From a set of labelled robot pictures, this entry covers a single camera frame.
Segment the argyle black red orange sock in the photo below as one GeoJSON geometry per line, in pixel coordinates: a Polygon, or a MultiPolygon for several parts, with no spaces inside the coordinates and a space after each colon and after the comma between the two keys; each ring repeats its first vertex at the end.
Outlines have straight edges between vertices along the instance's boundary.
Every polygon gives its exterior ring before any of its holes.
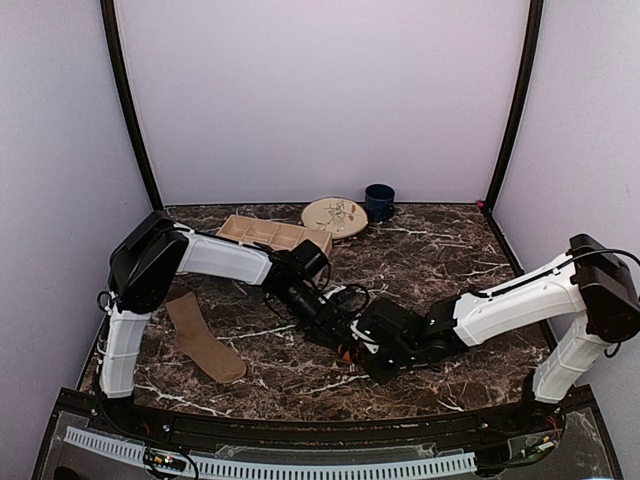
{"type": "Polygon", "coordinates": [[[338,346],[337,353],[342,361],[349,364],[357,364],[360,358],[360,351],[362,344],[356,343],[343,343],[338,346]]]}

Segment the wooden compartment tray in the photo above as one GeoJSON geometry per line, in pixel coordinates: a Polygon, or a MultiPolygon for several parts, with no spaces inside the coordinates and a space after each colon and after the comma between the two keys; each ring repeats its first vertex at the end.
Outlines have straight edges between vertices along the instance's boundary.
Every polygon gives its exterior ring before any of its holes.
{"type": "Polygon", "coordinates": [[[292,250],[305,240],[314,243],[325,255],[329,255],[332,248],[330,232],[241,215],[230,215],[217,235],[245,244],[268,245],[274,250],[292,250]]]}

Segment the plain brown sock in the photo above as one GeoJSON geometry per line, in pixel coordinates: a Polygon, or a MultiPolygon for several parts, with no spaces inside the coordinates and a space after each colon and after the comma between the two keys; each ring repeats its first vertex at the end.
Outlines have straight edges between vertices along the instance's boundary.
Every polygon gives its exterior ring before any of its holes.
{"type": "Polygon", "coordinates": [[[246,363],[211,332],[193,292],[173,295],[166,308],[176,332],[176,348],[206,375],[221,384],[233,383],[246,375],[246,363]]]}

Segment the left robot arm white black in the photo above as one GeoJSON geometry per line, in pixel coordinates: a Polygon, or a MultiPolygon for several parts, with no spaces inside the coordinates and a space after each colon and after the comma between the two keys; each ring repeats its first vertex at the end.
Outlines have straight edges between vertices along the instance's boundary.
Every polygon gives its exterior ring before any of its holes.
{"type": "Polygon", "coordinates": [[[109,259],[106,351],[99,386],[109,398],[101,417],[120,436],[141,427],[140,412],[124,399],[134,390],[134,368],[151,314],[162,304],[177,273],[204,274],[260,287],[293,314],[306,340],[332,350],[356,341],[353,314],[322,294],[314,279],[328,264],[309,240],[293,250],[263,242],[244,244],[202,234],[174,222],[165,212],[149,214],[109,259]]]}

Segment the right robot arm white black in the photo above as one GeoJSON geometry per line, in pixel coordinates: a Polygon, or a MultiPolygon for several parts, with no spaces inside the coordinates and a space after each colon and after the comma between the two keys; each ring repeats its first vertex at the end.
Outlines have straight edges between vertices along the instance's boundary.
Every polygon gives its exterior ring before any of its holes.
{"type": "Polygon", "coordinates": [[[628,262],[635,255],[587,234],[542,267],[490,289],[434,303],[425,315],[380,298],[351,325],[368,375],[384,384],[402,367],[432,365],[506,332],[571,314],[571,328],[539,365],[510,413],[521,434],[534,432],[608,347],[639,332],[639,295],[628,262]]]}

